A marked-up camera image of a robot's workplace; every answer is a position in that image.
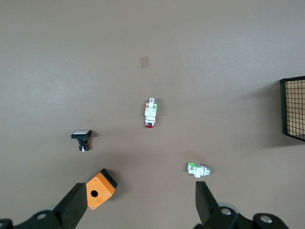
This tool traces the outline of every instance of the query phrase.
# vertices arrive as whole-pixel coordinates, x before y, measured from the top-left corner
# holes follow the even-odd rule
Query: small brown stain
[[[148,68],[149,67],[148,56],[141,57],[140,63],[142,68]]]

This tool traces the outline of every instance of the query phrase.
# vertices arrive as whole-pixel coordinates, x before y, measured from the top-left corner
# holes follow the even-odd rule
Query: orange push button box
[[[88,206],[95,210],[99,205],[108,200],[114,194],[118,184],[106,171],[102,169],[86,183]]]

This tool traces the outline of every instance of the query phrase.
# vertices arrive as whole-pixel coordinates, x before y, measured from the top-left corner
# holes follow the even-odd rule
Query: metal grid
[[[283,133],[305,141],[305,76],[281,80]]]

